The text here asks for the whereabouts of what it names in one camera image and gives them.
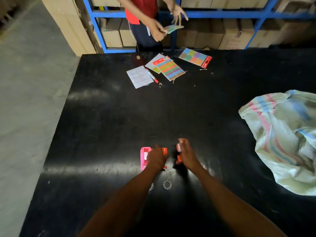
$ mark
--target concrete floor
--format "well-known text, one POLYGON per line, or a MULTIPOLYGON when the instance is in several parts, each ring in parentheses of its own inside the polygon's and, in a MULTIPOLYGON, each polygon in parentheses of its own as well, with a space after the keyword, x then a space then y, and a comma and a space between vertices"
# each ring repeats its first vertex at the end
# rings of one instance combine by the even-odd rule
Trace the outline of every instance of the concrete floor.
POLYGON ((41 0, 0 40, 0 236, 16 237, 79 58, 41 0))

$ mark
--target blue shelf frame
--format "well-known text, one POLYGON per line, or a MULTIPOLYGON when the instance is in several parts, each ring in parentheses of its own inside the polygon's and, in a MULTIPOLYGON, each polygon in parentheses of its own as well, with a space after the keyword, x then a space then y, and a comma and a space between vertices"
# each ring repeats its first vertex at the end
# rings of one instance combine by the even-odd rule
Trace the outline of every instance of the blue shelf frame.
MULTIPOLYGON (((87 8, 88 14, 92 21, 93 27, 97 33, 97 36, 100 40, 102 49, 104 53, 126 53, 126 52, 135 52, 135 48, 107 48, 105 45, 105 41, 103 39, 103 35, 101 34, 100 28, 98 26, 96 18, 126 18, 125 11, 109 11, 107 7, 105 7, 104 11, 95 11, 93 10, 93 5, 90 0, 83 0, 85 6, 87 8)), ((186 11, 188 18, 245 18, 245 19, 257 19, 254 25, 254 34, 247 44, 246 48, 249 46, 250 42, 256 35, 257 31, 260 29, 261 25, 267 18, 274 19, 313 19, 316 18, 316 13, 311 15, 309 13, 299 13, 299 14, 289 14, 289 13, 277 13, 272 9, 277 3, 278 0, 268 0, 266 6, 263 9, 259 9, 258 11, 230 11, 230 10, 216 10, 216 11, 204 11, 204 10, 196 10, 196 11, 186 11)), ((181 0, 176 0, 176 2, 180 5, 181 0)), ((171 15, 169 11, 160 11, 159 19, 171 19, 171 15)), ((174 31, 171 36, 171 50, 174 50, 177 39, 177 32, 174 31)))

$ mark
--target black table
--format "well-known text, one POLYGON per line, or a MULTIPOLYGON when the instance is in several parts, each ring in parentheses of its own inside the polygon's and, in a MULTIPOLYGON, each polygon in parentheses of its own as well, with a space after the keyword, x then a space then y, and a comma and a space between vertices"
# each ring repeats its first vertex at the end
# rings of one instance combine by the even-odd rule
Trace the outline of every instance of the black table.
POLYGON ((258 95, 315 92, 316 49, 202 52, 213 57, 207 70, 174 58, 185 75, 172 83, 155 73, 162 86, 139 89, 126 71, 156 54, 82 56, 21 237, 77 235, 115 190, 140 173, 141 147, 156 143, 168 148, 168 170, 154 182, 130 235, 222 236, 225 225, 198 180, 174 167, 180 137, 191 140, 213 176, 288 236, 314 233, 316 197, 275 183, 238 110, 258 95), (172 182, 169 191, 162 188, 165 180, 172 182))

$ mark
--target ring washer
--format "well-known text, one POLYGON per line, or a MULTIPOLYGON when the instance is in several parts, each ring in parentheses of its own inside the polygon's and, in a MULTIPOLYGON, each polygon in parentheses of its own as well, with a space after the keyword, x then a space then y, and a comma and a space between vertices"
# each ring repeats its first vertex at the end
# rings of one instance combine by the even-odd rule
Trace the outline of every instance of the ring washer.
POLYGON ((163 187, 166 191, 170 190, 170 189, 171 189, 171 182, 170 182, 169 180, 164 181, 162 187, 163 187), (169 186, 169 187, 166 187, 166 186, 165 186, 165 183, 169 183, 170 186, 169 186))
POLYGON ((150 188, 149 188, 149 191, 152 191, 152 190, 153 190, 153 188, 154 188, 154 184, 153 184, 153 183, 151 183, 151 186, 150 186, 150 188))

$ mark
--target person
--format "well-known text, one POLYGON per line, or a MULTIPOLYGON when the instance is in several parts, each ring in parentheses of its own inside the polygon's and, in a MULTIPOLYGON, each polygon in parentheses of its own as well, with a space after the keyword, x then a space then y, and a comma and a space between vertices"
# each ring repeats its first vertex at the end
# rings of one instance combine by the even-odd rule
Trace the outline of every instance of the person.
MULTIPOLYGON (((161 41, 167 31, 157 21, 157 0, 118 0, 125 7, 126 18, 136 39, 138 51, 162 52, 161 41)), ((174 16, 174 22, 181 25, 181 14, 188 20, 186 13, 174 0, 163 0, 174 16)))
MULTIPOLYGON (((255 208, 234 195, 203 168, 188 139, 179 139, 183 164, 201 182, 219 216, 238 237, 286 236, 255 208)), ((146 168, 113 195, 90 219, 78 237, 122 236, 132 225, 151 183, 165 166, 168 154, 156 145, 146 168)))

